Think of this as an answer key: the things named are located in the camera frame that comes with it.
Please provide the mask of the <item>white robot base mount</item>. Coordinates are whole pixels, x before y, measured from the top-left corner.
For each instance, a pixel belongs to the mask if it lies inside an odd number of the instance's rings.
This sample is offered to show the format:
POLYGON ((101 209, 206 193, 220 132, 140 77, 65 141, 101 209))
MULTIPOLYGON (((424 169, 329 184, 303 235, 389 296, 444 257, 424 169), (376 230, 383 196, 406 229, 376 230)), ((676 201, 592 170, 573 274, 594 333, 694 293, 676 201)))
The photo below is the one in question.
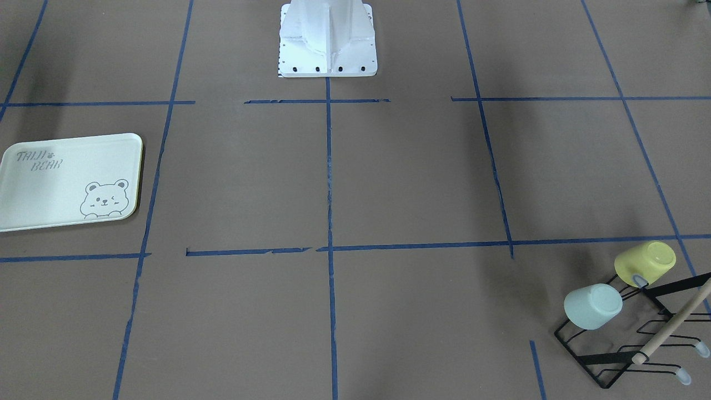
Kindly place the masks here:
POLYGON ((278 75, 371 77, 378 71, 373 9, 362 1, 291 1, 280 10, 278 75))

